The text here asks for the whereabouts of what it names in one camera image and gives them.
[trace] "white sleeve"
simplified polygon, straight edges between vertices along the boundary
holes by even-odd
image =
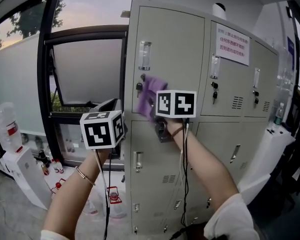
[[[69,239],[58,233],[49,230],[42,230],[40,240],[69,240]]]
[[[259,240],[254,223],[241,194],[228,198],[204,227],[208,240],[227,236],[228,240]]]

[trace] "sky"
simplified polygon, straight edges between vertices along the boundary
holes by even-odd
[[[131,0],[63,0],[63,3],[65,8],[58,17],[63,20],[63,25],[54,28],[52,32],[86,26],[129,24],[129,19],[121,18],[120,15],[122,11],[130,11]],[[9,19],[0,24],[3,48],[22,39],[18,33],[7,37],[7,32],[12,29]]]

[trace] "black and white marker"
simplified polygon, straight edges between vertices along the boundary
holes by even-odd
[[[115,148],[125,135],[122,112],[85,113],[80,126],[87,150]]]
[[[166,118],[195,118],[196,109],[196,91],[160,90],[156,92],[156,116]]]

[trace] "red label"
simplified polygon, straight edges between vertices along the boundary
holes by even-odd
[[[9,128],[7,129],[9,136],[13,135],[16,131],[18,131],[18,125],[16,124],[16,122],[13,122],[9,126],[7,126],[7,128]]]

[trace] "window frame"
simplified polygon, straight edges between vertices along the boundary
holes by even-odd
[[[65,159],[62,155],[58,143],[58,137],[56,133],[56,127],[58,124],[79,125],[82,113],[75,112],[53,112],[51,95],[50,95],[50,79],[49,79],[49,55],[50,49],[48,47],[56,44],[97,40],[97,39],[122,39],[121,48],[121,68],[120,68],[120,99],[122,100],[122,106],[124,104],[124,84],[125,84],[125,65],[126,65],[126,52],[127,52],[127,36],[129,25],[99,25],[99,26],[87,26],[65,29],[52,32],[53,19],[55,14],[55,8],[58,0],[47,0],[42,16],[39,41],[38,41],[38,53],[37,53],[37,85],[39,105],[41,111],[41,117],[43,122],[46,138],[51,150],[51,154],[54,159],[59,159],[63,165],[66,166],[79,166],[82,161],[75,161]],[[59,92],[60,88],[56,80],[58,95],[61,105],[62,94]],[[103,168],[109,169],[109,161],[104,163]],[[124,171],[124,161],[112,161],[112,171]]]

